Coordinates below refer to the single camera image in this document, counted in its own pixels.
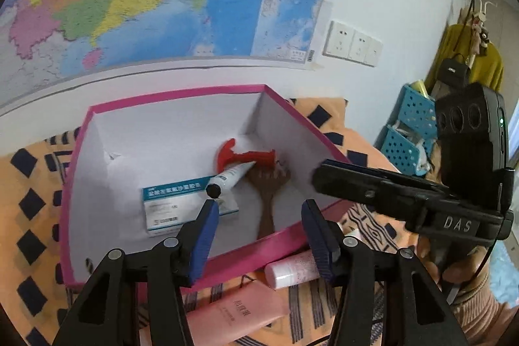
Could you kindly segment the person's sleeved right forearm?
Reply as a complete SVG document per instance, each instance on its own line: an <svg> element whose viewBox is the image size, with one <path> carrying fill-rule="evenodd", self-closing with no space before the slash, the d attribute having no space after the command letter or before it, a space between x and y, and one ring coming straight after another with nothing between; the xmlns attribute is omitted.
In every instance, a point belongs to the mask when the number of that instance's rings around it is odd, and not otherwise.
<svg viewBox="0 0 519 346"><path fill-rule="evenodd" d="M451 310L469 345L518 345L518 306L499 303L488 272L460 291Z"/></svg>

